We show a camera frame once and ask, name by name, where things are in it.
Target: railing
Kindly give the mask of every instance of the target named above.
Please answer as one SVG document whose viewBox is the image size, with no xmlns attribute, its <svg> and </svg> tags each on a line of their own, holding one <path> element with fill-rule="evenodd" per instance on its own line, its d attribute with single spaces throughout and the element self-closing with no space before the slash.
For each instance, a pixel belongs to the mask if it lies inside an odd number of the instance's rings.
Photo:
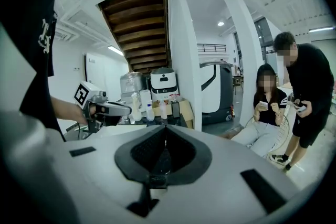
<svg viewBox="0 0 336 224">
<path fill-rule="evenodd" d="M 197 50 L 198 52 L 226 52 L 226 45 L 197 43 Z"/>
</svg>

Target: plastic bottle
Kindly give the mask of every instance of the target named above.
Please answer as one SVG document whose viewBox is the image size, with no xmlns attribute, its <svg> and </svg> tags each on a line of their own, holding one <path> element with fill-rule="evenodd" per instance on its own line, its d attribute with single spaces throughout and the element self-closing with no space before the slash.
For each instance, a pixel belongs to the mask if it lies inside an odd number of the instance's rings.
<svg viewBox="0 0 336 224">
<path fill-rule="evenodd" d="M 160 112 L 161 112 L 161 118 L 166 120 L 167 119 L 167 110 L 166 110 L 166 103 L 164 100 L 160 101 Z"/>
<path fill-rule="evenodd" d="M 148 121 L 153 121 L 154 118 L 155 118 L 154 111 L 153 111 L 153 108 L 152 108 L 152 101 L 151 101 L 151 103 L 147 104 L 146 118 L 147 118 Z"/>
<path fill-rule="evenodd" d="M 132 116 L 135 121 L 140 121 L 142 119 L 142 115 L 139 110 L 138 95 L 136 93 L 132 94 L 132 101 L 133 101 Z"/>
</svg>

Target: white pants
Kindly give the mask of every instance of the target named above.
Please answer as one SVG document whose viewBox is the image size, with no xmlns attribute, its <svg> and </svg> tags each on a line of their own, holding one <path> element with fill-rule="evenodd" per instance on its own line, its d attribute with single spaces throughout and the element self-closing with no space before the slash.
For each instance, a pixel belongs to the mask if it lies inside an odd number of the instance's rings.
<svg viewBox="0 0 336 224">
<path fill-rule="evenodd" d="M 259 156 L 265 156 L 274 146 L 279 134 L 279 127 L 264 122 L 254 122 L 232 138 L 239 144 L 247 146 L 254 142 L 250 148 Z"/>
</svg>

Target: wooden staircase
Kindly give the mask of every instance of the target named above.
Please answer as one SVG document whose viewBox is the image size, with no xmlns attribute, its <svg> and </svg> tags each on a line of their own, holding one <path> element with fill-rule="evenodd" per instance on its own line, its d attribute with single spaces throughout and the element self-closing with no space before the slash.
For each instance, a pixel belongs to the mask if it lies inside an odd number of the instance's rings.
<svg viewBox="0 0 336 224">
<path fill-rule="evenodd" d="M 99 6 L 130 71 L 146 74 L 170 65 L 166 0 L 106 0 Z"/>
</svg>

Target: cardboard box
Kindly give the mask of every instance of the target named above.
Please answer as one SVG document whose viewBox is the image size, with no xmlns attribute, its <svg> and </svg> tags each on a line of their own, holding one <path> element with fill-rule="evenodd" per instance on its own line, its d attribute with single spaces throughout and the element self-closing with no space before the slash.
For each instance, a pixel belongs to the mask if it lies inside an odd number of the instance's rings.
<svg viewBox="0 0 336 224">
<path fill-rule="evenodd" d="M 155 116 L 161 115 L 159 104 L 156 102 L 153 103 L 153 111 Z M 172 114 L 172 106 L 170 104 L 166 105 L 166 111 L 167 115 Z M 188 100 L 183 99 L 180 102 L 180 113 L 183 115 L 188 128 L 193 129 L 194 113 Z"/>
</svg>

